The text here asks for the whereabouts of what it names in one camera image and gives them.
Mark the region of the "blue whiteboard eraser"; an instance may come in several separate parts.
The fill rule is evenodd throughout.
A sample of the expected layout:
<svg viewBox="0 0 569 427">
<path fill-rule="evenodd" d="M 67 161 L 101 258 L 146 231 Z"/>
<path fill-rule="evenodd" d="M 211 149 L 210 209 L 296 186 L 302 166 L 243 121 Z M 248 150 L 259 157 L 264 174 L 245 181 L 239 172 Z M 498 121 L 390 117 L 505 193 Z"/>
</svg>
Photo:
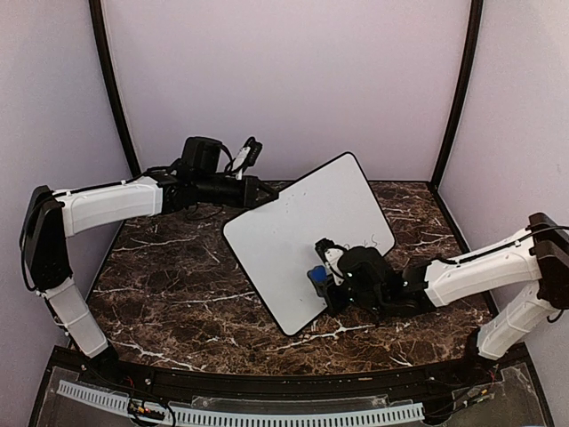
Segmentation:
<svg viewBox="0 0 569 427">
<path fill-rule="evenodd" d="M 317 284 L 325 284 L 328 279 L 326 268 L 323 265 L 316 266 L 312 270 L 309 270 L 307 275 L 314 286 Z"/>
</svg>

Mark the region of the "white whiteboard with black frame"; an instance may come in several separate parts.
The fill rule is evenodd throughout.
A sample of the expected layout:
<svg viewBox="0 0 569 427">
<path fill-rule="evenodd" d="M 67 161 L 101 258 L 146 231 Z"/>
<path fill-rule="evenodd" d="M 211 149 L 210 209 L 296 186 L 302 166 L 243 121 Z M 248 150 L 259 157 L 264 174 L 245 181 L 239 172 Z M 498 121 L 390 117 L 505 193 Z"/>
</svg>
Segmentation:
<svg viewBox="0 0 569 427">
<path fill-rule="evenodd" d="M 239 214 L 222 229 L 232 254 L 276 325 L 300 332 L 325 310 L 307 276 L 321 264 L 322 238 L 387 254 L 396 243 L 357 158 L 345 152 L 281 190 L 277 200 Z"/>
</svg>

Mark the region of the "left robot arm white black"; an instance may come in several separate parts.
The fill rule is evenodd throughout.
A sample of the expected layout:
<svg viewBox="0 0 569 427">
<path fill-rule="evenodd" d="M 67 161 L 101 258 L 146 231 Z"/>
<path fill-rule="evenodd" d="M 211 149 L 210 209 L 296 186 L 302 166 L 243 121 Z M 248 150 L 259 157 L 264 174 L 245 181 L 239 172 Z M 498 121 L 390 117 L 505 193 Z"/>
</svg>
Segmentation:
<svg viewBox="0 0 569 427">
<path fill-rule="evenodd" d="M 57 326 L 92 361 L 107 388 L 125 380 L 124 366 L 78 289 L 68 242 L 88 230 L 139 217 L 174 214 L 194 205 L 255 209 L 278 193 L 256 176 L 223 173 L 182 177 L 154 169 L 126 181 L 84 189 L 34 189 L 20 233 L 21 267 L 29 291 L 44 299 Z"/>
</svg>

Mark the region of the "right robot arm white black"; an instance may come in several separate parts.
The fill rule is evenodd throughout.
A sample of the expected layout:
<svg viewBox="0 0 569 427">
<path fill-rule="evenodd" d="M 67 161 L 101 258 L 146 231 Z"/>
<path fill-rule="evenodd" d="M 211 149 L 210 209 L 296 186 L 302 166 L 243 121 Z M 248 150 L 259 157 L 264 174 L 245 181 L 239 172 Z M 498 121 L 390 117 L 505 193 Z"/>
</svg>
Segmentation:
<svg viewBox="0 0 569 427">
<path fill-rule="evenodd" d="M 321 262 L 307 277 L 334 316 L 353 304 L 378 318 L 411 318 L 473 294 L 516 283 L 523 289 L 495 318 L 468 338 L 466 357 L 453 377 L 471 386 L 542 320 L 568 310 L 568 228 L 544 213 L 501 242 L 453 258 L 393 269 L 374 247 L 347 249 L 323 238 L 315 250 Z"/>
</svg>

